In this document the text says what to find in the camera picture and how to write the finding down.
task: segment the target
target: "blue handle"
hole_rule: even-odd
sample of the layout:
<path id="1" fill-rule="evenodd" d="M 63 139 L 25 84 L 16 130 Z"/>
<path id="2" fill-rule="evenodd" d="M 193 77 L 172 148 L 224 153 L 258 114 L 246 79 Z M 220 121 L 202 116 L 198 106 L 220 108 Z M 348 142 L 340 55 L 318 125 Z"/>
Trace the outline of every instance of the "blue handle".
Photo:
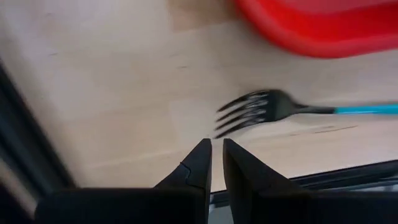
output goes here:
<path id="1" fill-rule="evenodd" d="M 336 114 L 398 114 L 398 104 L 377 106 L 347 106 L 336 108 Z"/>

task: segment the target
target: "wooden table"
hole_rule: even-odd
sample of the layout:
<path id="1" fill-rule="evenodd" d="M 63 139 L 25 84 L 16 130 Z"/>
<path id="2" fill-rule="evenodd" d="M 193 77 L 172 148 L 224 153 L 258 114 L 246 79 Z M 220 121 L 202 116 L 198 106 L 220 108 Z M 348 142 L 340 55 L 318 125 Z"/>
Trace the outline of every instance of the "wooden table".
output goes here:
<path id="1" fill-rule="evenodd" d="M 284 52 L 229 1 L 0 0 L 0 55 L 81 186 L 152 187 L 239 95 L 314 105 L 398 100 L 398 51 L 335 60 Z M 398 119 L 297 115 L 230 135 L 287 177 L 398 159 Z M 212 190 L 223 190 L 213 141 Z"/>

